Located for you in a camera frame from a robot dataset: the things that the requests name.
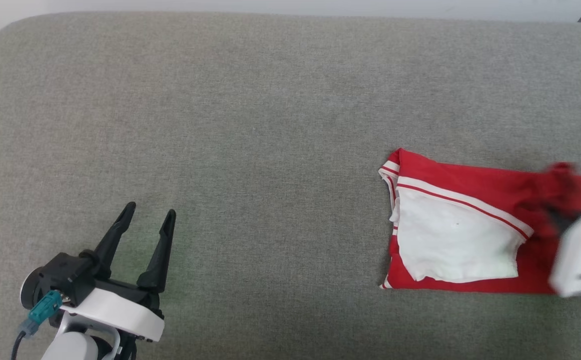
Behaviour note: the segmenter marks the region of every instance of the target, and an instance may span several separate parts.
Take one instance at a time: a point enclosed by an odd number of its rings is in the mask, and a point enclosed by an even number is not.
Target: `white stripe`
[[[463,201],[464,203],[469,203],[476,208],[484,210],[485,212],[489,213],[490,215],[496,216],[498,218],[504,219],[511,223],[512,225],[516,226],[520,230],[524,232],[529,238],[533,235],[533,228],[528,226],[526,223],[521,221],[520,219],[516,218],[515,216],[505,212],[504,210],[498,209],[492,205],[489,205],[482,200],[475,198],[473,196],[468,196],[466,194],[458,193],[455,191],[450,191],[443,189],[441,187],[437,187],[435,185],[429,184],[423,180],[418,180],[417,178],[406,177],[406,176],[399,176],[397,179],[397,184],[404,184],[410,185],[412,187],[417,187],[419,189],[425,190],[427,192],[437,194],[440,196],[444,196],[446,198],[455,199],[458,201]]]
[[[388,196],[390,196],[390,210],[392,211],[393,209],[395,209],[396,196],[393,195],[395,192],[395,189],[393,189],[393,186],[397,186],[397,184],[398,184],[398,182],[395,180],[395,178],[397,176],[395,174],[392,174],[393,176],[391,176],[391,175],[389,175],[388,172],[382,171],[382,169],[379,169],[379,175],[381,176],[382,179],[384,179],[384,182],[386,182],[386,185],[388,185]]]
[[[390,170],[396,171],[396,172],[400,172],[400,164],[393,162],[391,160],[388,160],[385,164],[384,164],[385,168],[388,168]]]

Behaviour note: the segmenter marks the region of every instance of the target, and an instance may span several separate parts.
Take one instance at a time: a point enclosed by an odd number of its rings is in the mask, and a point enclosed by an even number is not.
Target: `red and white garment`
[[[442,164],[400,149],[379,173],[393,222],[384,289],[553,292],[547,279],[557,240],[544,207],[581,210],[581,177],[568,164],[529,173]]]

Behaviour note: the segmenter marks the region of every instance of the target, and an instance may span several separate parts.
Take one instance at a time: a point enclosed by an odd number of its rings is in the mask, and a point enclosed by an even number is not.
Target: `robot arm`
[[[159,294],[166,287],[176,212],[171,209],[167,213],[148,268],[133,285],[112,280],[111,264],[134,212],[135,203],[129,202],[94,250],[81,251],[78,256],[60,252],[24,281],[20,300],[26,309],[34,309],[48,295],[55,294],[60,301],[48,318],[57,335],[42,360],[129,360],[137,355],[137,340],[160,341],[164,315]],[[89,330],[112,335],[114,343],[89,335]],[[37,328],[22,331],[12,360],[21,337],[30,337],[35,331]]]

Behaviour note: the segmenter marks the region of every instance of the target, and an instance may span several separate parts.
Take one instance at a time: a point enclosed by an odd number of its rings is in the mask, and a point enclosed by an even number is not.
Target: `teal connector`
[[[28,319],[42,325],[46,319],[52,317],[62,306],[62,294],[58,291],[50,290],[43,298],[30,310]]]

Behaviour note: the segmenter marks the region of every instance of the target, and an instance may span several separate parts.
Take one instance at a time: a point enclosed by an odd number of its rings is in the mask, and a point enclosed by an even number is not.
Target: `gray fabric surface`
[[[138,359],[580,359],[581,299],[382,291],[377,169],[581,170],[581,24],[54,14],[0,32],[0,359],[19,287],[128,201],[114,277],[178,213]],[[45,326],[21,346],[38,359]]]

